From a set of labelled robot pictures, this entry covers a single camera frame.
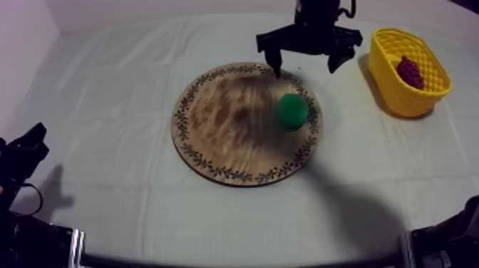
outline yellow basket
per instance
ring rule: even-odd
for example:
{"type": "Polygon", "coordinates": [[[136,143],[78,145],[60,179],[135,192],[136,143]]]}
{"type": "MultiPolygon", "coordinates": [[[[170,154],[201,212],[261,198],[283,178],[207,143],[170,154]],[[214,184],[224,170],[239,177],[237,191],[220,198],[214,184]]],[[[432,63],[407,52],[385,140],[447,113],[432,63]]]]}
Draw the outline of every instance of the yellow basket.
{"type": "Polygon", "coordinates": [[[369,70],[391,112],[406,117],[427,113],[453,87],[448,74],[421,38],[398,29],[379,29],[373,33],[369,70]],[[408,85],[396,67],[406,56],[416,62],[424,79],[424,89],[408,85]]]}

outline table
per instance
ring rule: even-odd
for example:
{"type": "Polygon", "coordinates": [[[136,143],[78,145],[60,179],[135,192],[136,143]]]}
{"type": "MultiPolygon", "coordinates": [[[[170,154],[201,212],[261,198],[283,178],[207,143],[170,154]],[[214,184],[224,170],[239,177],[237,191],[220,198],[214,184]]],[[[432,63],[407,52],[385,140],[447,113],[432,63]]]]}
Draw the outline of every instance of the table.
{"type": "MultiPolygon", "coordinates": [[[[51,152],[31,183],[42,220],[84,230],[89,253],[168,264],[327,264],[379,256],[404,230],[438,223],[478,194],[477,44],[423,37],[453,92],[423,120],[384,113],[365,68],[374,29],[360,21],[356,57],[329,74],[324,56],[283,53],[314,91],[324,133],[309,168],[267,187],[237,189],[196,175],[170,137],[190,81],[231,62],[264,62],[254,36],[291,16],[161,19],[63,36],[38,71],[7,140],[34,123],[51,152]]],[[[16,209],[34,207],[22,190],[16,209]]]]}

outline wooden plate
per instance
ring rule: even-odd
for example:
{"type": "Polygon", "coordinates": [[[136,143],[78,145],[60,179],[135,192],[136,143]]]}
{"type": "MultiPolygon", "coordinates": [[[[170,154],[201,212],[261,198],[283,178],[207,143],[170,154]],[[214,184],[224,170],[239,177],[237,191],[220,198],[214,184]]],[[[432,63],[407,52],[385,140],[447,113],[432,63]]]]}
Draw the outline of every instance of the wooden plate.
{"type": "Polygon", "coordinates": [[[316,150],[322,114],[314,94],[294,75],[276,79],[261,63],[220,66],[196,78],[178,99],[171,135],[181,158],[207,179],[232,186],[260,186],[296,172],[316,150]],[[299,130],[282,130],[275,103],[297,93],[309,104],[299,130]]]}

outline grape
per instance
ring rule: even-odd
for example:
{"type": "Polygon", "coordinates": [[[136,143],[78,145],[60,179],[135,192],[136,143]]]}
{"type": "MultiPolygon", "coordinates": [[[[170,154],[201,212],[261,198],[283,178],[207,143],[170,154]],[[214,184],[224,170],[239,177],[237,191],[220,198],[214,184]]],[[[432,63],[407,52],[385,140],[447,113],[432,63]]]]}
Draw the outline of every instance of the grape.
{"type": "Polygon", "coordinates": [[[424,89],[423,77],[419,72],[418,65],[414,61],[403,56],[396,71],[398,72],[399,77],[401,77],[401,79],[403,79],[408,85],[417,89],[424,89]]]}

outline robotic arm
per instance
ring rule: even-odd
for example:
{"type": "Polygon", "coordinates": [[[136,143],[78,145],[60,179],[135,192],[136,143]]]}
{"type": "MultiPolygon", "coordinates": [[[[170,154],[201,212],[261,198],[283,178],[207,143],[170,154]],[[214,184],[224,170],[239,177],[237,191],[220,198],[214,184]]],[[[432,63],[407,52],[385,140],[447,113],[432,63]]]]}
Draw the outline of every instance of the robotic arm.
{"type": "Polygon", "coordinates": [[[258,52],[264,51],[276,77],[281,75],[281,50],[329,55],[330,73],[354,57],[354,45],[360,46],[363,41],[361,32],[334,24],[343,13],[354,17],[356,0],[351,0],[351,11],[339,8],[339,1],[298,0],[294,24],[256,36],[258,52]]]}

